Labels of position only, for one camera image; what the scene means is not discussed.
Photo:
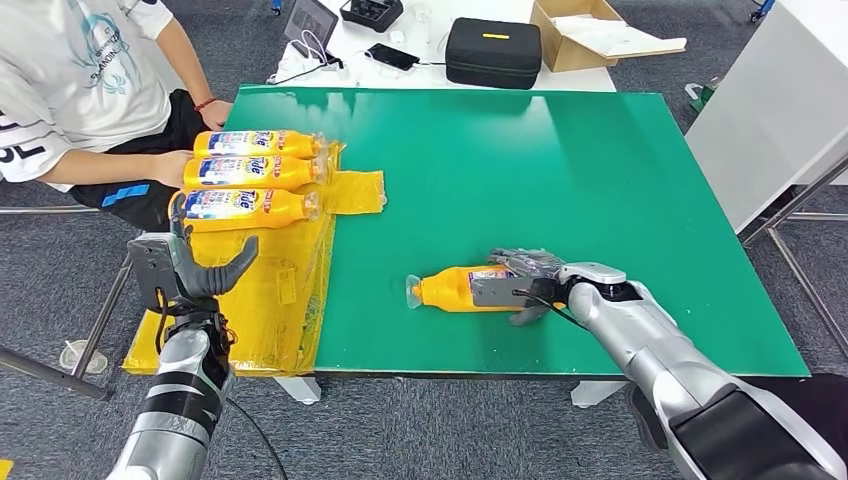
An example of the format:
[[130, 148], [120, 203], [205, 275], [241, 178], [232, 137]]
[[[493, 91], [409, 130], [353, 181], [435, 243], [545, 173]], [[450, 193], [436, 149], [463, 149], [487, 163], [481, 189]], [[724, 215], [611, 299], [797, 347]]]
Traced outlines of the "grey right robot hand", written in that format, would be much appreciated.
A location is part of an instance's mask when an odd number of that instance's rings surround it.
[[[495, 248], [487, 256], [487, 262], [501, 264], [519, 277], [557, 278], [557, 272], [565, 261], [544, 249]], [[526, 326], [542, 318], [549, 308], [542, 305], [531, 305], [509, 318], [511, 325]]]

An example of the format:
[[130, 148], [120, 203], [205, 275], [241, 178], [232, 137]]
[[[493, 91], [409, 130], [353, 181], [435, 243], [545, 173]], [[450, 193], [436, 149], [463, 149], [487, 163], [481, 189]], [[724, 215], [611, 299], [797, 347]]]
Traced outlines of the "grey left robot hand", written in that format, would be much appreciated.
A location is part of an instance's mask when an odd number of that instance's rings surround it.
[[241, 251], [226, 264], [211, 267], [198, 264], [190, 244], [191, 228], [184, 225], [187, 218], [185, 200], [185, 194], [176, 193], [169, 206], [170, 233], [174, 236], [172, 252], [176, 255], [173, 261], [175, 274], [188, 298], [214, 300], [231, 291], [251, 267], [259, 254], [259, 238], [248, 237]]

